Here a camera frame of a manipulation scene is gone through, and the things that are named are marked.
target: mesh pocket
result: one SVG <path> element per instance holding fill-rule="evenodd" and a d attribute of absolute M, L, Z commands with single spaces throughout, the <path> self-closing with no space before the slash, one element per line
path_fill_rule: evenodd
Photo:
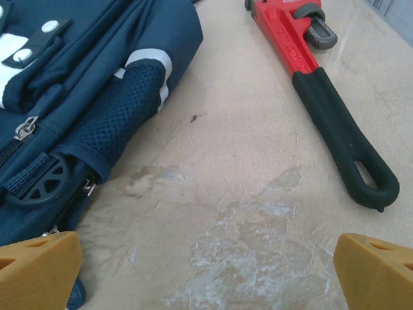
<path fill-rule="evenodd" d="M 127 70 L 122 80 L 109 82 L 57 150 L 85 161 L 105 181 L 129 139 L 157 112 L 162 82 L 155 66 Z"/>

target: zipper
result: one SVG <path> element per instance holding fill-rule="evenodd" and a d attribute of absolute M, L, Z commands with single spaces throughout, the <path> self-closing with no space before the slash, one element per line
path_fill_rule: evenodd
<path fill-rule="evenodd" d="M 87 197 L 92 195 L 93 191 L 96 188 L 96 182 L 94 178 L 87 178 L 85 180 L 85 184 L 80 187 L 68 203 L 63 207 L 62 211 L 60 211 L 59 215 L 55 218 L 55 220 L 50 224 L 48 229 L 42 234 L 42 236 L 48 236 L 49 234 L 59 233 L 59 226 L 67 220 L 67 215 L 70 211 L 74 208 L 78 207 L 79 204 L 82 202 L 84 195 L 86 194 Z"/>
<path fill-rule="evenodd" d="M 38 119 L 38 116 L 30 116 L 15 129 L 13 140 L 0 153 L 0 168 L 37 132 L 38 126 L 35 123 Z"/>

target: red pipe wrench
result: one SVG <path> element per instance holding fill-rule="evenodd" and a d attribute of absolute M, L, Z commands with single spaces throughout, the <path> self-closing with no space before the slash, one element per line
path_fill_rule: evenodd
<path fill-rule="evenodd" d="M 337 36 L 325 24 L 320 0 L 245 0 L 261 31 L 276 50 L 292 84 L 323 137 L 354 201 L 383 212 L 399 194 L 399 182 L 358 128 L 307 42 L 328 49 Z M 363 180 L 362 163 L 374 185 Z"/>

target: metal zipper slider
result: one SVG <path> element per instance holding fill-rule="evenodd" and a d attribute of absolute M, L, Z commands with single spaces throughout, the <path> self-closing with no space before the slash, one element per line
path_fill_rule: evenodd
<path fill-rule="evenodd" d="M 45 231 L 43 234 L 41 234 L 42 237 L 48 236 L 49 234 L 57 234 L 59 233 L 59 227 L 57 225 L 54 225 L 53 228 L 50 231 Z"/>
<path fill-rule="evenodd" d="M 14 139 L 25 142 L 25 140 L 33 135 L 33 131 L 36 129 L 36 121 L 39 116 L 30 116 L 23 124 L 20 124 L 15 129 Z"/>
<path fill-rule="evenodd" d="M 92 195 L 93 191 L 96 188 L 96 182 L 94 178 L 86 179 L 86 184 L 83 187 L 83 190 L 87 192 L 87 196 L 90 197 Z"/>

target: white reflective stripe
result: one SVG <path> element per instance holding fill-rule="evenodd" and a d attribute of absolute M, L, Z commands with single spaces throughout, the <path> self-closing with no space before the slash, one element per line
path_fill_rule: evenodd
<path fill-rule="evenodd" d="M 3 65 L 1 62 L 17 52 L 28 41 L 27 37 L 3 34 L 0 37 L 0 109 L 4 109 L 3 93 L 7 83 L 24 69 L 15 69 Z"/>
<path fill-rule="evenodd" d="M 160 61 L 165 68 L 165 80 L 163 81 L 163 85 L 159 90 L 161 105 L 159 106 L 158 111 L 160 111 L 163 108 L 165 100 L 169 96 L 169 89 L 166 81 L 172 73 L 172 60 L 164 50 L 158 50 L 156 48 L 145 48 L 142 50 L 136 50 L 135 52 L 131 53 L 125 67 L 135 61 L 142 59 L 156 59 Z"/>
<path fill-rule="evenodd" d="M 117 77 L 118 79 L 123 79 L 123 76 L 125 74 L 126 70 L 124 68 L 119 68 L 115 73 L 114 76 Z"/>

